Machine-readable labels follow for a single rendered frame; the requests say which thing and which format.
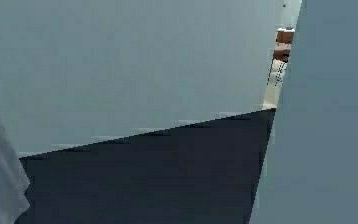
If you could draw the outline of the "grey cloth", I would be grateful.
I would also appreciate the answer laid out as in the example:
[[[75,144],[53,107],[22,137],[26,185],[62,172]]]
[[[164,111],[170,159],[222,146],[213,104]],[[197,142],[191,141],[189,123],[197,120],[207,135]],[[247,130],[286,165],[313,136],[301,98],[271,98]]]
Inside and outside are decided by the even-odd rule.
[[[14,224],[29,207],[30,181],[0,121],[0,224]]]

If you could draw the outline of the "brown cupboard with white top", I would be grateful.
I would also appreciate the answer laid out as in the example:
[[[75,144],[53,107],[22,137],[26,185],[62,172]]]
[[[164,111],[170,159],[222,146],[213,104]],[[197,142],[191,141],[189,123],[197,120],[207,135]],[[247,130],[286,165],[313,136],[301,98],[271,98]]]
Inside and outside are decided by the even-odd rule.
[[[290,56],[295,30],[279,28],[276,34],[273,58],[287,62]]]

